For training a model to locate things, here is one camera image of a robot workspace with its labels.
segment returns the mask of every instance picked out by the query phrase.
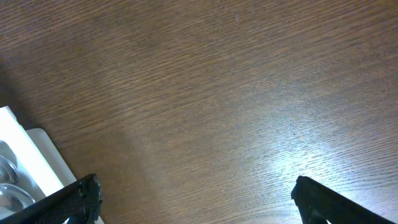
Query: metal bowl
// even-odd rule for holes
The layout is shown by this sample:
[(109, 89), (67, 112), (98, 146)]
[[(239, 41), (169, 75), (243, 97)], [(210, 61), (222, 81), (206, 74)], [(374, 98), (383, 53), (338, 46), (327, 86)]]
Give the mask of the metal bowl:
[(0, 220), (33, 205), (35, 200), (25, 190), (12, 184), (0, 184)]

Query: brown wooden surface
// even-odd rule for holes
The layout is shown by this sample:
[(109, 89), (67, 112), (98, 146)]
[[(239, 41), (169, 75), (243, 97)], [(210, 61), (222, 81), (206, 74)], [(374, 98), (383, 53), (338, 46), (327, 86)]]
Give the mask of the brown wooden surface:
[(398, 222), (397, 1), (2, 1), (2, 81), (111, 223)]

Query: wood grain surface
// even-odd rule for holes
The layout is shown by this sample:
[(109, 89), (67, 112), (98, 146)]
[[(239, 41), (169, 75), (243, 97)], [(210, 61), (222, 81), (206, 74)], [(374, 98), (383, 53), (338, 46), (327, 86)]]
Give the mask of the wood grain surface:
[(107, 224), (300, 223), (298, 175), (398, 222), (397, 1), (2, 1), (0, 21), (2, 97), (99, 175)]

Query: wooden table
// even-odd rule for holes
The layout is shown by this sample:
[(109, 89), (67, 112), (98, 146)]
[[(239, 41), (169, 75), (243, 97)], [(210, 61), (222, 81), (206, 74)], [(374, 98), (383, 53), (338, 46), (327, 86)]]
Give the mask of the wooden table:
[(398, 222), (397, 1), (0, 12), (3, 98), (99, 175), (107, 224), (300, 223), (298, 175)]

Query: black object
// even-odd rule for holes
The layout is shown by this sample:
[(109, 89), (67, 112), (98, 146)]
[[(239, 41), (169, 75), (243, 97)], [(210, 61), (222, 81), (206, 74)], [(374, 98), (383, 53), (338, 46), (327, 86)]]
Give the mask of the black object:
[(66, 220), (67, 224), (92, 224), (100, 215), (101, 203), (100, 183), (95, 174), (90, 174), (1, 220), (0, 224), (62, 224)]
[(327, 224), (327, 221), (332, 224), (394, 224), (309, 177), (297, 178), (292, 199), (303, 224)]

